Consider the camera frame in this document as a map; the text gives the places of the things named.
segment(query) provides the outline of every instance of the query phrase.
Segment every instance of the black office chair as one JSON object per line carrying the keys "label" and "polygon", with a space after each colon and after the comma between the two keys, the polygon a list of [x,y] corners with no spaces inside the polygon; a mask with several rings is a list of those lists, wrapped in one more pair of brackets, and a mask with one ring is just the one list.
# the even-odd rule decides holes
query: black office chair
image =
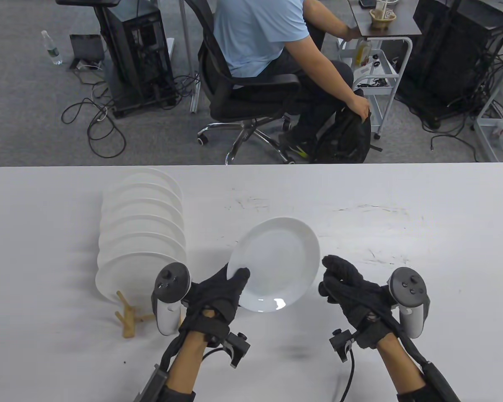
{"label": "black office chair", "polygon": [[293,74],[232,77],[213,32],[214,16],[209,4],[206,0],[185,1],[203,27],[203,43],[198,53],[200,80],[211,102],[211,117],[218,121],[198,132],[197,141],[205,145],[208,142],[205,132],[209,130],[239,130],[240,134],[225,157],[226,165],[235,159],[242,143],[252,135],[274,148],[284,163],[294,163],[280,148],[280,144],[258,127],[276,119],[284,119],[284,130],[290,128],[287,113],[300,90],[298,77]]}

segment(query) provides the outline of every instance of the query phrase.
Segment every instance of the dark pants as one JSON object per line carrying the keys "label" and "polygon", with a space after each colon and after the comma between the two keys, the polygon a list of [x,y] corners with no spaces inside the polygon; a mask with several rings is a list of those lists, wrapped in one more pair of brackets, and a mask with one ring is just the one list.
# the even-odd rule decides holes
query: dark pants
{"label": "dark pants", "polygon": [[[324,42],[324,32],[310,23],[307,23],[307,29],[313,42],[315,42],[317,48],[320,50]],[[351,68],[338,60],[332,60],[332,63],[345,82],[352,87],[354,75]],[[300,119],[292,130],[293,139],[298,142],[315,139],[317,132],[324,126],[324,123],[336,111],[340,111],[340,109],[346,106],[343,101],[328,94],[315,84],[287,49],[283,50],[280,57],[272,60],[259,74],[259,77],[278,74],[295,74],[300,79],[301,89],[297,96],[297,106],[295,107],[295,110],[300,114]]]}

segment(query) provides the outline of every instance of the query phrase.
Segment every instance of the phone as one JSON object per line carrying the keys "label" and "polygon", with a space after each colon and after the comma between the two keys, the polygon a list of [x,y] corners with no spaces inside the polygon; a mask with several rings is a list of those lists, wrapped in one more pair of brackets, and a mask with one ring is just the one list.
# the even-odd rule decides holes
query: phone
{"label": "phone", "polygon": [[375,8],[376,0],[359,0],[359,5],[361,8]]}

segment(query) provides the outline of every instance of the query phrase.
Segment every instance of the light blue t-shirt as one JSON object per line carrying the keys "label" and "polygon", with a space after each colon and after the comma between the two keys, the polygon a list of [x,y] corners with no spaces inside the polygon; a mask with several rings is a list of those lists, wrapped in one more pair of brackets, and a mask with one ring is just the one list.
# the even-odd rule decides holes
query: light blue t-shirt
{"label": "light blue t-shirt", "polygon": [[234,77],[256,77],[284,42],[309,35],[303,0],[218,0],[215,37]]}

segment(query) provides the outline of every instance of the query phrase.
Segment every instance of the backpack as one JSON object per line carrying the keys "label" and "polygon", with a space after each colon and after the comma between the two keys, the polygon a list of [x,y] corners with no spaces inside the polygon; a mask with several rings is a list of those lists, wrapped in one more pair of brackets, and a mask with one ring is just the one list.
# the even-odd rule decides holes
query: backpack
{"label": "backpack", "polygon": [[345,107],[320,137],[309,163],[363,163],[370,148],[382,151],[371,145],[371,113],[362,123]]}

